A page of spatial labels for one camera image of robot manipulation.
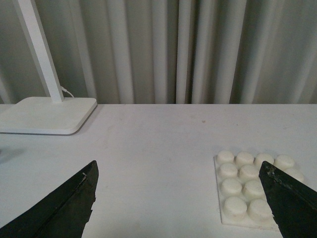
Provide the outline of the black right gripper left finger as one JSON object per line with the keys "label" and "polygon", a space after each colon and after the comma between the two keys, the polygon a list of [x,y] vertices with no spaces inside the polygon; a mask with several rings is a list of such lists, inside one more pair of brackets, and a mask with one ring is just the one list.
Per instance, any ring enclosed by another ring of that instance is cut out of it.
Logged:
{"label": "black right gripper left finger", "polygon": [[90,162],[29,210],[3,226],[2,238],[80,238],[96,201],[98,165]]}

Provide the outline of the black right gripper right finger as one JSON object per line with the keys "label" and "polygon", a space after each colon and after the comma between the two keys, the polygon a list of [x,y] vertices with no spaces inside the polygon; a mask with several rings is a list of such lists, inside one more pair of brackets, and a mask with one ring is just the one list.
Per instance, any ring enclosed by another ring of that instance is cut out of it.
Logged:
{"label": "black right gripper right finger", "polygon": [[315,238],[317,192],[267,161],[262,162],[259,178],[282,236]]}

